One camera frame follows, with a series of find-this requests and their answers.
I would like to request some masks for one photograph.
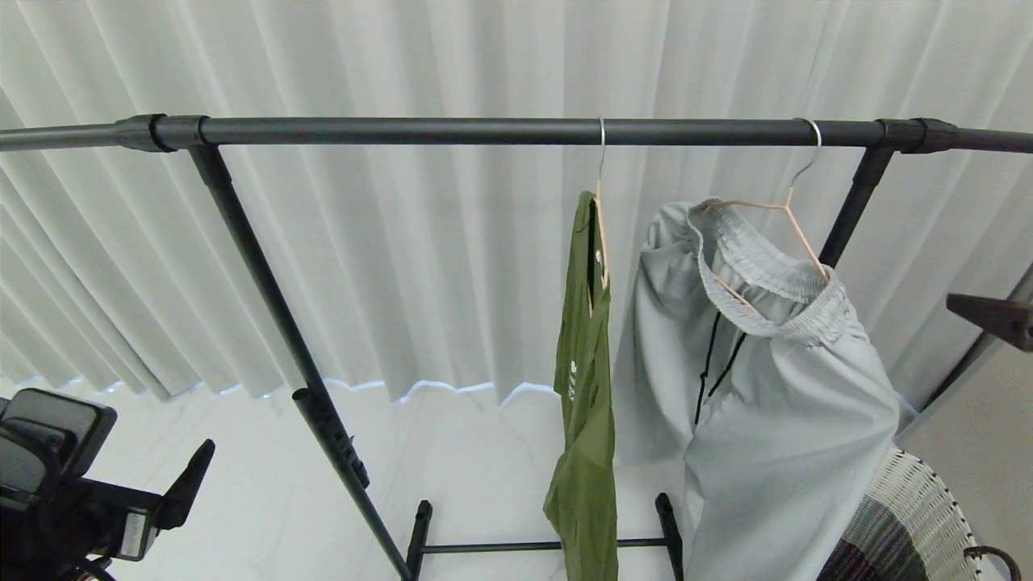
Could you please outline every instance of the white curtain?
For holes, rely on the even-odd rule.
[[[0,126],[138,113],[568,118],[938,117],[1033,131],[1033,4],[409,0],[0,2]],[[598,148],[225,147],[321,372],[549,385],[573,206]],[[621,332],[660,204],[774,201],[808,148],[609,148]],[[827,236],[859,150],[822,151],[795,214]],[[978,336],[950,292],[1033,262],[1031,156],[897,156],[839,272],[921,405]],[[2,343],[14,380],[253,395],[299,374],[184,153],[0,155]],[[749,214],[797,253],[789,226]]]

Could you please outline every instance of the marble tile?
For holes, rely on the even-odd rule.
[[[2,392],[9,397],[9,385]],[[152,579],[397,579],[298,414],[290,392],[252,399],[207,389],[159,402],[129,390],[68,393],[119,412],[89,477],[162,492],[205,438],[216,441],[187,524],[162,533],[122,581]],[[430,542],[555,540],[541,513],[563,434],[558,398],[521,390],[498,404],[493,389],[425,385],[404,403],[380,386],[331,394],[370,472],[368,490],[402,552],[416,506],[434,506]],[[677,466],[618,470],[622,537],[659,534],[653,498],[678,501]],[[622,549],[621,579],[672,578],[666,553]],[[565,579],[558,551],[432,555],[427,581]]]

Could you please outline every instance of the green garment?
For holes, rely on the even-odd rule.
[[[567,264],[554,389],[563,401],[564,452],[543,510],[563,544],[567,579],[617,580],[614,411],[609,400],[609,288],[590,191],[582,192]],[[593,305],[589,314],[589,304]]]

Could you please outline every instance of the hanger hook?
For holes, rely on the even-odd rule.
[[[803,117],[797,117],[796,119],[807,121],[811,124],[811,127],[814,129],[814,136],[817,139],[817,144],[814,147],[814,155],[811,156],[811,160],[807,162],[807,165],[801,167],[792,179],[789,180],[789,191],[792,191],[793,186],[796,185],[796,178],[804,175],[804,172],[810,170],[811,165],[814,165],[814,162],[818,160],[818,154],[821,153],[821,129],[818,128],[818,124],[810,119],[804,119]]]
[[[602,153],[599,154],[599,182],[602,182],[602,162],[606,159],[606,122],[599,118],[599,140],[602,145]]]

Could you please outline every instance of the clothes rack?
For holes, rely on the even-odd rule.
[[[937,119],[818,121],[825,147],[865,148],[853,183],[820,261],[835,267],[894,154],[950,149],[1033,154],[1033,133],[962,128]],[[808,146],[813,129],[803,120],[606,119],[607,146]],[[401,579],[416,581],[427,554],[558,549],[559,543],[427,545],[431,503],[424,500],[406,557],[373,506],[370,479],[351,445],[305,339],[232,185],[219,152],[223,145],[598,145],[598,119],[446,118],[229,118],[137,115],[114,123],[0,130],[0,152],[125,147],[145,152],[187,150],[211,191],[306,388],[292,398]],[[663,546],[676,579],[682,545],[670,502],[656,498],[663,537],[632,539],[623,547]]]

